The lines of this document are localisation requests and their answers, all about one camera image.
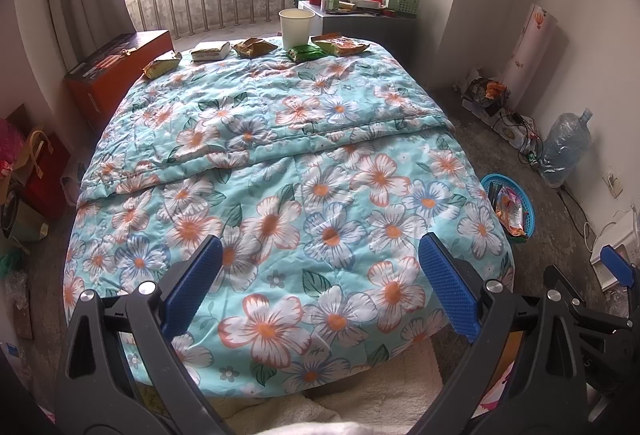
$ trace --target blue rubber pad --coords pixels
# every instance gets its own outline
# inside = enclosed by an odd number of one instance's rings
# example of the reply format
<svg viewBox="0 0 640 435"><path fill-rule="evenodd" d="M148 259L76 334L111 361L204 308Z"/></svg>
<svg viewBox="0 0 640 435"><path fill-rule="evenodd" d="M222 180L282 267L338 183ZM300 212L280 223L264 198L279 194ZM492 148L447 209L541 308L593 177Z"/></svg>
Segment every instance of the blue rubber pad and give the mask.
<svg viewBox="0 0 640 435"><path fill-rule="evenodd" d="M420 240L418 261L454 330L474 342L480 333L476 300L445 253L428 235Z"/></svg>
<svg viewBox="0 0 640 435"><path fill-rule="evenodd" d="M616 277L620 285L632 287L634 284L634 272L622 256L616 253L610 245L605 245L600 251L600 259L611 274Z"/></svg>
<svg viewBox="0 0 640 435"><path fill-rule="evenodd" d="M187 331L218 275L222 266L222 242L211 237L193 256L189 268L164 301L164 322L160 331L169 340Z"/></svg>

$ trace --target floral quilt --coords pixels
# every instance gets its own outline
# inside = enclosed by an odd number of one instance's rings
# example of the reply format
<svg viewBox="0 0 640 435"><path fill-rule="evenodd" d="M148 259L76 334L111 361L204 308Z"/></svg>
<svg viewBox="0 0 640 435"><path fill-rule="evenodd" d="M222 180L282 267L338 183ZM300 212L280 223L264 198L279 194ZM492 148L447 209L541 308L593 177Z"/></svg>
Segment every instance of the floral quilt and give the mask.
<svg viewBox="0 0 640 435"><path fill-rule="evenodd" d="M129 293L217 235L222 270L172 341L206 395L284 395L380 364L447 321L417 261L428 231L482 277L513 280L453 131L376 44L300 65L282 48L185 54L133 85L97 145L66 256L67 318L82 290Z"/></svg>

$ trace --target silver bolt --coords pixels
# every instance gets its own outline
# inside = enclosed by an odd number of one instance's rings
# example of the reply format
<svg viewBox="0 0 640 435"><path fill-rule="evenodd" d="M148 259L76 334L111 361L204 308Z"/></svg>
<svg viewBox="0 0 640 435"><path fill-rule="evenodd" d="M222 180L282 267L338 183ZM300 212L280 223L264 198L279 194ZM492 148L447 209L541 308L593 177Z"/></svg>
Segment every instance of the silver bolt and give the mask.
<svg viewBox="0 0 640 435"><path fill-rule="evenodd" d="M138 287L138 292L140 294L151 294L154 290L156 290L156 284L152 281L143 281Z"/></svg>
<svg viewBox="0 0 640 435"><path fill-rule="evenodd" d="M92 299L94 299L94 296L95 296L95 292L92 291L91 289L88 289L82 292L82 294L80 294L80 299L82 301L91 301Z"/></svg>
<svg viewBox="0 0 640 435"><path fill-rule="evenodd" d="M504 288L502 286L502 283L500 283L498 280L489 280L486 284L484 284L484 286L489 292L493 294L502 292L502 289Z"/></svg>
<svg viewBox="0 0 640 435"><path fill-rule="evenodd" d="M562 294L559 293L556 289L549 289L546 292L546 297L551 301L560 301L562 299Z"/></svg>

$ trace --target blue basket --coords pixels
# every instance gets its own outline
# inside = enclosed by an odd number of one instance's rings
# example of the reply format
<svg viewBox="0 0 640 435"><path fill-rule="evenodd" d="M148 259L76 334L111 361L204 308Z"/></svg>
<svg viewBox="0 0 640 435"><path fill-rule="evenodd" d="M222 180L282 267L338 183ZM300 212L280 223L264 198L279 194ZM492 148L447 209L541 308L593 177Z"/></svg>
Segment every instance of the blue basket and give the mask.
<svg viewBox="0 0 640 435"><path fill-rule="evenodd" d="M496 184L502 184L503 186L507 186L512 189L517 196L520 197L522 201L522 210L525 211L524 215L524 232L530 238L533 235L533 230L536 226L536 216L533 213L533 206L531 205L531 201L527 194L522 190L520 186L518 186L513 180L509 177L505 177L504 175L500 175L499 173L489 173L486 177L481 180L482 187L486 193L489 193L489 186L491 182L495 182Z"/></svg>

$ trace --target green snack package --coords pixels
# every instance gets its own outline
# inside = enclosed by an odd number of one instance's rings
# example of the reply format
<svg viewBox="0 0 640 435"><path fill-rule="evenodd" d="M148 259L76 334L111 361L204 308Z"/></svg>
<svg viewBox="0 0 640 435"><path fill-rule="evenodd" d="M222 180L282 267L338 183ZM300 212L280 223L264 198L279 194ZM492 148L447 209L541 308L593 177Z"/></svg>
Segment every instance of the green snack package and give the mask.
<svg viewBox="0 0 640 435"><path fill-rule="evenodd" d="M328 54L315 45L300 45L287 50L287 56L294 63L304 63L305 61L315 61L326 57Z"/></svg>

